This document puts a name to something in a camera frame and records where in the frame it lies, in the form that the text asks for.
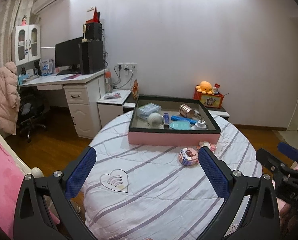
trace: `metal cup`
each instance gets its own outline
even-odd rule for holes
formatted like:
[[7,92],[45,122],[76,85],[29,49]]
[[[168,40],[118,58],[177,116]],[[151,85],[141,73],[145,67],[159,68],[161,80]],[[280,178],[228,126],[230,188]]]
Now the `metal cup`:
[[185,118],[193,118],[194,116],[194,109],[190,108],[189,106],[182,104],[179,107],[180,114]]

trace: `pink puffer jacket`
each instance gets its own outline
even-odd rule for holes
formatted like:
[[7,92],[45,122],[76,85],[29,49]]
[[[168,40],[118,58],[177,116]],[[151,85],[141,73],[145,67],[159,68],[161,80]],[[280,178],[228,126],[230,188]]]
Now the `pink puffer jacket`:
[[13,62],[0,68],[0,128],[14,135],[20,107],[17,73],[17,66]]

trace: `desk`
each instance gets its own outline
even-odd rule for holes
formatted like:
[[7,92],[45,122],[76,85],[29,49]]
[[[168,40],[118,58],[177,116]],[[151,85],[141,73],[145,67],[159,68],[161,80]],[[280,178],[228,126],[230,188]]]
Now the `desk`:
[[20,87],[37,87],[39,91],[64,89],[78,136],[92,139],[101,129],[97,101],[105,95],[104,72],[105,70],[101,70],[67,80],[63,79],[72,74],[52,74],[33,79]]
[[103,74],[104,74],[104,70],[101,70],[94,74],[81,75],[79,77],[76,77],[75,79],[67,79],[67,80],[62,80],[62,79],[72,76],[72,74],[59,75],[59,76],[57,76],[56,74],[52,74],[49,76],[42,76],[34,80],[31,80],[25,84],[20,85],[20,87],[41,87],[41,86],[47,86],[47,85],[85,84]]

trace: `bed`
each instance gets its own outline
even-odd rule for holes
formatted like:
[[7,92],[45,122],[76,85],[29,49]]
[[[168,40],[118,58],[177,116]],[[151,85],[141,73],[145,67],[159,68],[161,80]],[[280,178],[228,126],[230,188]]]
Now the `bed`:
[[23,172],[24,175],[26,174],[32,174],[35,178],[43,177],[43,173],[41,169],[39,168],[29,168],[28,165],[26,165],[20,158],[17,156],[17,154],[11,149],[11,147],[7,144],[7,142],[4,140],[2,135],[0,134],[0,143],[2,147],[12,156],[15,164],[18,166],[18,168]]
[[[199,165],[180,164],[182,147],[129,145],[131,116],[112,120],[90,144],[97,162],[82,187],[86,225],[99,240],[196,239],[223,199]],[[215,155],[232,170],[260,177],[262,167],[247,138],[228,121],[213,117],[222,129]],[[227,234],[235,231],[248,199]]]

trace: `curtain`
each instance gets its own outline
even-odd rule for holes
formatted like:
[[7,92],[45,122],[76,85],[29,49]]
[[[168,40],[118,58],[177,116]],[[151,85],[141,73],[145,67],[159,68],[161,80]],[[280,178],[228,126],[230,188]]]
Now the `curtain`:
[[34,0],[0,0],[0,68],[12,60],[12,30],[21,25],[24,15],[27,15],[29,24],[33,2]]

